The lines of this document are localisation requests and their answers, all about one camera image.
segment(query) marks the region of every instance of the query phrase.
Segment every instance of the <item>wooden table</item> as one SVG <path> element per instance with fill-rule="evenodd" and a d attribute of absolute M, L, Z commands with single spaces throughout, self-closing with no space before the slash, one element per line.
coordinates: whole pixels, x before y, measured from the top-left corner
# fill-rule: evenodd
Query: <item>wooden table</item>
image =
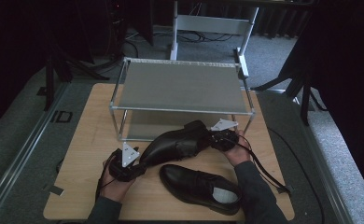
<path fill-rule="evenodd" d="M 86 219 L 94 205 L 94 194 L 98 178 L 102 172 L 102 163 L 122 142 L 117 134 L 109 114 L 109 102 L 114 84 L 96 84 L 92 88 L 89 100 L 80 118 L 75 135 L 68 148 L 63 167 L 56 179 L 55 186 L 64 189 L 61 196 L 50 194 L 44 210 L 48 219 Z M 260 111 L 258 99 L 251 92 L 257 110 L 246 138 L 257 154 L 262 165 L 281 183 L 284 183 L 273 145 L 266 124 Z M 238 121 L 247 117 L 236 117 Z M 139 147 L 142 153 L 149 142 L 129 142 L 132 147 Z M 201 170 L 211 174 L 223 175 L 237 183 L 232 166 L 219 151 L 208 148 L 196 157 L 182 161 L 170 161 L 192 170 Z M 159 178 L 161 165 L 147 169 L 139 176 L 128 191 L 120 213 L 124 220 L 244 220 L 240 210 L 234 216 L 224 216 L 207 207 L 182 203 L 171 195 Z M 278 194 L 271 186 L 281 210 L 291 220 L 294 211 L 285 193 Z"/>

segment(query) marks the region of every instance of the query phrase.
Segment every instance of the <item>person's right hand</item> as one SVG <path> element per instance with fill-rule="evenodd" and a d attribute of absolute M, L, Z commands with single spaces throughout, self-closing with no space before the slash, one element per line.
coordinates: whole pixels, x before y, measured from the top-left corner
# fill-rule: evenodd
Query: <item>person's right hand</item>
<path fill-rule="evenodd" d="M 249 144 L 242 137 L 244 136 L 244 132 L 239 130 L 236 133 L 240 136 L 238 139 L 238 143 L 242 146 L 249 147 Z M 243 161 L 251 161 L 251 156 L 249 155 L 249 152 L 245 148 L 237 145 L 234 148 L 223 153 L 225 154 L 226 158 L 229 160 L 229 163 L 232 166 L 236 166 Z"/>

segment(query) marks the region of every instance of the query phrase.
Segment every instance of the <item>sleeve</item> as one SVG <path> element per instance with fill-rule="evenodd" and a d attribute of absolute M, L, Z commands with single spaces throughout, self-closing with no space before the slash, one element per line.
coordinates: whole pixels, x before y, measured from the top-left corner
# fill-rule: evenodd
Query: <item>sleeve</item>
<path fill-rule="evenodd" d="M 252 161 L 236 165 L 234 171 L 243 192 L 245 223 L 287 223 L 272 190 Z"/>
<path fill-rule="evenodd" d="M 95 202 L 86 224 L 118 223 L 120 210 L 121 203 L 100 196 Z"/>

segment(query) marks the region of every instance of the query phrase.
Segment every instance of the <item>hand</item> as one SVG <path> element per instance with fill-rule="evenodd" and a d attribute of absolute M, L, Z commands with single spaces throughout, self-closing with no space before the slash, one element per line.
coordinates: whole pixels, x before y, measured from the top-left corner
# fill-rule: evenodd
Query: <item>hand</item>
<path fill-rule="evenodd" d="M 242 137 L 244 136 L 244 132 L 239 130 L 236 133 L 240 136 L 238 139 L 238 143 L 242 146 L 249 147 L 249 144 Z M 243 161 L 251 161 L 251 156 L 249 155 L 249 152 L 245 148 L 237 145 L 234 148 L 223 153 L 225 154 L 226 158 L 229 160 L 229 163 L 232 166 L 236 166 Z"/>
<path fill-rule="evenodd" d="M 100 190 L 100 195 L 106 197 L 112 201 L 119 202 L 123 200 L 124 196 L 126 195 L 127 191 L 129 190 L 130 186 L 133 184 L 135 179 L 129 182 L 122 182 L 116 180 L 110 173 L 109 173 L 109 166 L 106 167 L 103 183 Z"/>

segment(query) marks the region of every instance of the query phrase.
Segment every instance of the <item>black leather shoe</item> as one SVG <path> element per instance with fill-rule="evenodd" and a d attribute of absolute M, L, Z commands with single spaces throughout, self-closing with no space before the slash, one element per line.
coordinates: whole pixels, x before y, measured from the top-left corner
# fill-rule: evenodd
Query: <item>black leather shoe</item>
<path fill-rule="evenodd" d="M 207 206 L 224 215 L 234 215 L 240 209 L 240 189 L 220 175 L 193 171 L 173 164 L 163 165 L 160 179 L 180 201 Z"/>
<path fill-rule="evenodd" d="M 209 131 L 203 122 L 195 120 L 186 124 L 184 129 L 163 133 L 153 140 L 141 155 L 139 163 L 148 167 L 194 157 L 209 147 L 208 136 Z"/>

